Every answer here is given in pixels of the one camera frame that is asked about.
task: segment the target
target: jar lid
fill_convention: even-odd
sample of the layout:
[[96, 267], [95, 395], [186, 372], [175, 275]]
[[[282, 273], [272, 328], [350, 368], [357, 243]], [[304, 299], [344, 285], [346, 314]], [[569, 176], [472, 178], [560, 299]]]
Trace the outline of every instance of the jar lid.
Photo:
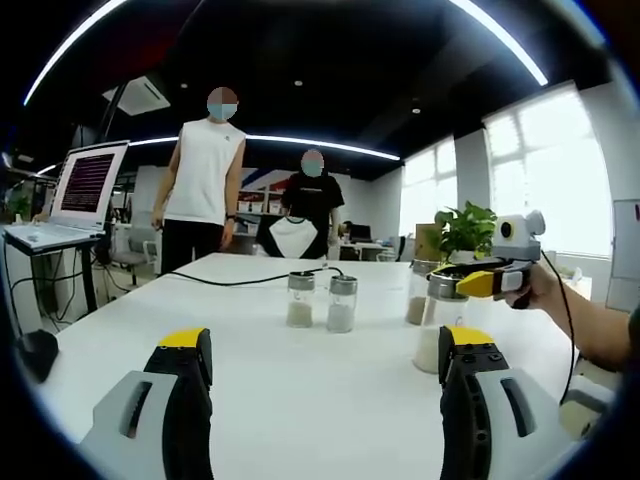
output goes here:
[[358, 279], [348, 275], [335, 275], [331, 277], [329, 292], [336, 295], [355, 295], [358, 291]]
[[446, 302], [466, 302], [469, 297], [456, 292], [456, 285], [464, 277], [460, 275], [444, 275], [432, 273], [429, 275], [427, 294], [430, 298]]
[[413, 273], [416, 273], [418, 275], [426, 275], [428, 273], [433, 272], [439, 266], [440, 266], [440, 262], [434, 262], [432, 260], [415, 259], [413, 261], [413, 266], [411, 268], [413, 270]]
[[316, 287], [316, 276], [310, 272], [291, 272], [289, 288], [292, 290], [313, 290]]

